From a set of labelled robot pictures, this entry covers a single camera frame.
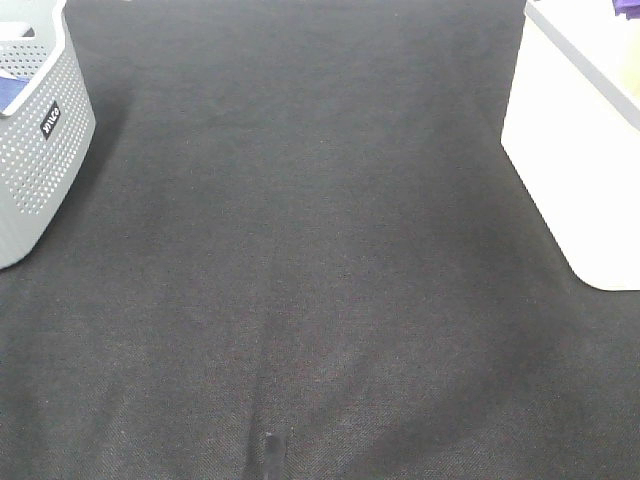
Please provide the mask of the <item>grey perforated laundry basket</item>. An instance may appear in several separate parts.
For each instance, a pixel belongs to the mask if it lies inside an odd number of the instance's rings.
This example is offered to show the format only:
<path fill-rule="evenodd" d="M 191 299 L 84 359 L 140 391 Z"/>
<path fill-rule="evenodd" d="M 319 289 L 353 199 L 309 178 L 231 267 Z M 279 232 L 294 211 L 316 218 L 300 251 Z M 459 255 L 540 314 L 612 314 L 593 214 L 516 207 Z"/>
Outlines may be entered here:
<path fill-rule="evenodd" d="M 96 120 L 63 1 L 1 4 L 1 77 L 28 85 L 1 110 L 1 265 L 35 247 L 66 197 Z"/>

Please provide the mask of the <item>purple towel in white bin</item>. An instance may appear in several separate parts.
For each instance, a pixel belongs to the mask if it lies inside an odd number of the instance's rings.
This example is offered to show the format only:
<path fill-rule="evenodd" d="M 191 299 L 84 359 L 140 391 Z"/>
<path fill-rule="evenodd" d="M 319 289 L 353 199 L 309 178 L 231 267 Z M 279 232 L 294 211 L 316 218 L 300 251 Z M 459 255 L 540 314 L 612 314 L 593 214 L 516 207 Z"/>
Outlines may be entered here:
<path fill-rule="evenodd" d="M 616 15 L 624 15 L 627 20 L 640 18 L 640 0 L 613 0 Z"/>

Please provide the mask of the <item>white plastic storage bin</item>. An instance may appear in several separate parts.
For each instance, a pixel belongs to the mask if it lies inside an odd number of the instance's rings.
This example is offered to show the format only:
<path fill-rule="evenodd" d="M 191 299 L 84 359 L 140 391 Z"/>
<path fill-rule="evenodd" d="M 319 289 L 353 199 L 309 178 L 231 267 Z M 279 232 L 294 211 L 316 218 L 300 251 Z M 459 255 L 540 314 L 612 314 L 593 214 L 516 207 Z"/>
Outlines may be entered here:
<path fill-rule="evenodd" d="M 529 1 L 502 146 L 567 263 L 639 287 L 639 23 L 610 1 Z"/>

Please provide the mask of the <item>blue cloth in basket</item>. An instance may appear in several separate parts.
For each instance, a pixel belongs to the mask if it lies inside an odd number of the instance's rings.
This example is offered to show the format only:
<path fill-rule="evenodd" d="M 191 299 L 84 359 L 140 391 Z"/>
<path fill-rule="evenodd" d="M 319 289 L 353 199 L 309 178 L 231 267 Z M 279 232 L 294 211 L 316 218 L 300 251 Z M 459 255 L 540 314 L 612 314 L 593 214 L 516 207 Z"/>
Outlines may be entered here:
<path fill-rule="evenodd" d="M 0 108 L 4 111 L 28 85 L 27 78 L 0 78 Z"/>

